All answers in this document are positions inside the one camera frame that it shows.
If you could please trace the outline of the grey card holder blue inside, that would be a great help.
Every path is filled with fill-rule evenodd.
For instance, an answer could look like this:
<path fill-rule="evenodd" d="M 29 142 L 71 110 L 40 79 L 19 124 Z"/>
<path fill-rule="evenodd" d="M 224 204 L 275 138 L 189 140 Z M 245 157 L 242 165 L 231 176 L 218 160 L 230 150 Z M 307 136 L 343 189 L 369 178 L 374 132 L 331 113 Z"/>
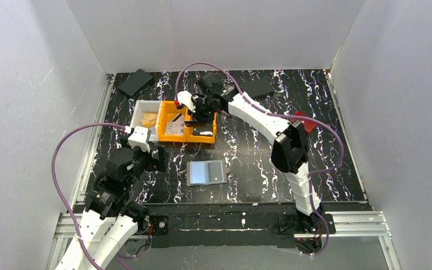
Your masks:
<path fill-rule="evenodd" d="M 187 163 L 187 185 L 188 186 L 208 186 L 213 185 L 208 183 L 208 163 L 217 160 L 208 161 L 191 161 Z M 231 172 L 231 167 L 226 167 L 223 160 L 223 165 L 225 167 L 226 182 L 227 176 Z"/>

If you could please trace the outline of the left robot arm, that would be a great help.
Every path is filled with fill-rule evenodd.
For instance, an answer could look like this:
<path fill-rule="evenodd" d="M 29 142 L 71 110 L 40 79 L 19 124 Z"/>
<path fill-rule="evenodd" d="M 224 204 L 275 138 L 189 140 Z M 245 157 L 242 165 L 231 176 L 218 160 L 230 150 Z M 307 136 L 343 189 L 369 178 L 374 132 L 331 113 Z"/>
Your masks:
<path fill-rule="evenodd" d="M 157 157 L 136 146 L 116 149 L 84 201 L 84 211 L 56 269 L 105 269 L 130 236 L 149 219 L 148 208 L 129 201 L 130 191 L 144 172 L 166 172 L 165 146 Z"/>

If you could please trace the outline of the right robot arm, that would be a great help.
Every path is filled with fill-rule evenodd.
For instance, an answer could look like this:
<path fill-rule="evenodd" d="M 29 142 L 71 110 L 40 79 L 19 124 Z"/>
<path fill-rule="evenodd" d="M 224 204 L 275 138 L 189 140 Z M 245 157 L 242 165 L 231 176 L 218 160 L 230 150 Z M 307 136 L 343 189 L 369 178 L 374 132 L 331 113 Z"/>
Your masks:
<path fill-rule="evenodd" d="M 224 111 L 248 123 L 272 145 L 271 162 L 289 182 L 296 205 L 296 221 L 291 228 L 307 232 L 320 226 L 320 198 L 310 187 L 308 172 L 308 136 L 300 120 L 291 122 L 271 112 L 240 92 L 235 84 L 225 84 L 212 73 L 196 81 L 199 94 L 179 92 L 178 101 L 188 107 L 200 123 L 208 123 L 214 114 Z"/>

